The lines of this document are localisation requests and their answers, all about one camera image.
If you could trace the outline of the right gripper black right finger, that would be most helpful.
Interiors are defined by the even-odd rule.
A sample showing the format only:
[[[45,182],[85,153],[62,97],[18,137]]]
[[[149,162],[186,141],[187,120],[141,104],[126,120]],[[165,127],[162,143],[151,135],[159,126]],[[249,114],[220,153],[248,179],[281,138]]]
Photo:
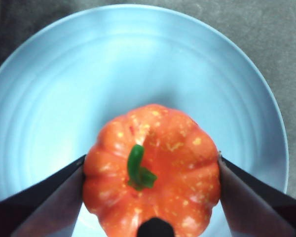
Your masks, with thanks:
[[[219,157],[221,204],[234,237],[296,237],[296,199]]]

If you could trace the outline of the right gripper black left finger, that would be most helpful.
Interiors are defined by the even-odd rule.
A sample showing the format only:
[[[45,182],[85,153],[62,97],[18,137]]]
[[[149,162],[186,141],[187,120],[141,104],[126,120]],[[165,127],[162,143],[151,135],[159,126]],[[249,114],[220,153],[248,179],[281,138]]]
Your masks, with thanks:
[[[53,175],[0,201],[0,237],[70,237],[82,206],[81,156]]]

